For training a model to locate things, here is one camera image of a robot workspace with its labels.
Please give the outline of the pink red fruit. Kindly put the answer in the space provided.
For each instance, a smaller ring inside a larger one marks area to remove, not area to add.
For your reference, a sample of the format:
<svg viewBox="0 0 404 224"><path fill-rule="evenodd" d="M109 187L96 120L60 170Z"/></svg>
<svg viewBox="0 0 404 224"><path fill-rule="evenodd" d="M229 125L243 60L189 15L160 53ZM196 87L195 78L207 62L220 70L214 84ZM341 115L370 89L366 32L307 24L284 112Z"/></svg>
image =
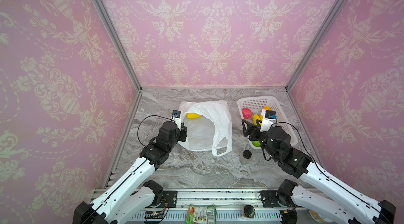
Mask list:
<svg viewBox="0 0 404 224"><path fill-rule="evenodd" d="M249 108L243 108L242 116L243 116L243 119L248 120L248 119L252 118L253 113Z"/></svg>

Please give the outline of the white plastic bag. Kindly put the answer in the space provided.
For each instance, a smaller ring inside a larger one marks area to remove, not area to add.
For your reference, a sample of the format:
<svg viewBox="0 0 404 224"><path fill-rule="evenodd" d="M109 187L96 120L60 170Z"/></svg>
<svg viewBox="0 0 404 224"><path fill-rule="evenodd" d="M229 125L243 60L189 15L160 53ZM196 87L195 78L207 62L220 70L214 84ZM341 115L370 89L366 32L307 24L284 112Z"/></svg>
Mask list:
<svg viewBox="0 0 404 224"><path fill-rule="evenodd" d="M187 127L187 141L179 144L194 152L210 151L214 157L233 151L233 126L226 101L182 102L179 106L184 125ZM202 115L188 119L187 113Z"/></svg>

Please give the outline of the yellow banana fruit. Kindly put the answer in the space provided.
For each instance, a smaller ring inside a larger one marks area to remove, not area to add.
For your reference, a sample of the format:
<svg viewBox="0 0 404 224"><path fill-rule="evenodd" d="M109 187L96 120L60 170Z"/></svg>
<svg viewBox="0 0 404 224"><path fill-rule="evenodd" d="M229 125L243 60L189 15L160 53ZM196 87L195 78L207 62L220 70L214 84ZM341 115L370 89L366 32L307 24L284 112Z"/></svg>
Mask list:
<svg viewBox="0 0 404 224"><path fill-rule="evenodd" d="M202 115L197 114L197 113L187 113L187 114L186 114L186 117L187 117L188 119L198 119L198 118L201 118Z"/></svg>

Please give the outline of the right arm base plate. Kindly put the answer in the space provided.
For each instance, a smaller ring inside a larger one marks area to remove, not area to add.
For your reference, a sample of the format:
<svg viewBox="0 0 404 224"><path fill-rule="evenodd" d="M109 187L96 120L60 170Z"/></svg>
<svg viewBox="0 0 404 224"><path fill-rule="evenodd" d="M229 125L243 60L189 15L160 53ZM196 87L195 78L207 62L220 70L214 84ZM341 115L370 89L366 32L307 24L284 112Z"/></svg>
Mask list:
<svg viewBox="0 0 404 224"><path fill-rule="evenodd" d="M259 192L258 199L262 202L264 208L283 207L279 202L276 190L262 190Z"/></svg>

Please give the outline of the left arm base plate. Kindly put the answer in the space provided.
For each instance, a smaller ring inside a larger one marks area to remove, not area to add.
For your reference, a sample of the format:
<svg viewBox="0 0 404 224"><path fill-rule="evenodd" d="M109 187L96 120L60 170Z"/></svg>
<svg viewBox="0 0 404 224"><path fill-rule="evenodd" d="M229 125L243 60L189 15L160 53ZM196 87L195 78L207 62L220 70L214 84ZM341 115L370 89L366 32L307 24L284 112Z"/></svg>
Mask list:
<svg viewBox="0 0 404 224"><path fill-rule="evenodd" d="M161 196L153 202L150 207L152 208L176 208L178 199L178 191L164 190Z"/></svg>

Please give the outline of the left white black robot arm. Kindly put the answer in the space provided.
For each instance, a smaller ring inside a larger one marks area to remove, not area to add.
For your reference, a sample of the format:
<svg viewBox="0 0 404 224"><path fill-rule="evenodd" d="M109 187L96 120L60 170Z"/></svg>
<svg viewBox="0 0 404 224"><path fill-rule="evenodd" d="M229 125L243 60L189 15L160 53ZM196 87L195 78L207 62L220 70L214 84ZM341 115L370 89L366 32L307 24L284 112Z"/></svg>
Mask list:
<svg viewBox="0 0 404 224"><path fill-rule="evenodd" d="M164 122L158 136L150 141L126 173L90 204L80 203L74 224L125 224L149 206L159 206L163 187L146 181L169 158L178 142L187 140L187 127L180 118Z"/></svg>

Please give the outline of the white perforated plastic basket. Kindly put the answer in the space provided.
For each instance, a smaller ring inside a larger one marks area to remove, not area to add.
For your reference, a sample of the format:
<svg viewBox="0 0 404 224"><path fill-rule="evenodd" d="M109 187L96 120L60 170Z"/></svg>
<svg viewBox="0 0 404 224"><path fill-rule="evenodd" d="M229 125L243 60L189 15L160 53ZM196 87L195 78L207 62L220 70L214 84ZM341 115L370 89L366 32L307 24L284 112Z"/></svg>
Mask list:
<svg viewBox="0 0 404 224"><path fill-rule="evenodd" d="M261 115L262 110L264 107L270 107L272 110L276 112L278 125L281 125L282 128L291 136L291 145L296 146L298 143L297 136L294 132L294 129L288 124L280 124L280 122L289 122L283 109L281 108L280 103L278 100L273 96L259 96L259 97L247 97L241 98L237 101L238 110L242 119L243 116L243 109L247 108L251 111L252 116L247 121L252 123L254 115Z"/></svg>

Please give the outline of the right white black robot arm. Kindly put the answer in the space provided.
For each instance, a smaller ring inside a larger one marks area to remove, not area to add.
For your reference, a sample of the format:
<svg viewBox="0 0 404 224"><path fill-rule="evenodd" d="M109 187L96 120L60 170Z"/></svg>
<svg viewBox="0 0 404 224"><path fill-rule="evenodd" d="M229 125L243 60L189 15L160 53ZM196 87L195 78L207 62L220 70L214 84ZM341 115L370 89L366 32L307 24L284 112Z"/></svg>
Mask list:
<svg viewBox="0 0 404 224"><path fill-rule="evenodd" d="M289 175L323 192L319 196L290 180L278 188L283 206L312 210L337 224L392 224L396 207L387 200L370 198L329 173L308 154L290 144L290 135L281 126L255 125L242 120L243 134L258 141L264 153Z"/></svg>

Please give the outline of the green fruit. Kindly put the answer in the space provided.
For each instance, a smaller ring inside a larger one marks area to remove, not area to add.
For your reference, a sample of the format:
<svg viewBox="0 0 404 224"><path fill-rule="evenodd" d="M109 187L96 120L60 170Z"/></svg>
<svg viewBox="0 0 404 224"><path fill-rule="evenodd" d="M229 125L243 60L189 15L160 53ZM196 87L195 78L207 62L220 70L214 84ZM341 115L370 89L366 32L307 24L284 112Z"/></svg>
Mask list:
<svg viewBox="0 0 404 224"><path fill-rule="evenodd" d="M261 144L260 144L259 141L252 141L251 143L252 143L252 145L255 146L255 147L260 147L260 146L261 146Z"/></svg>

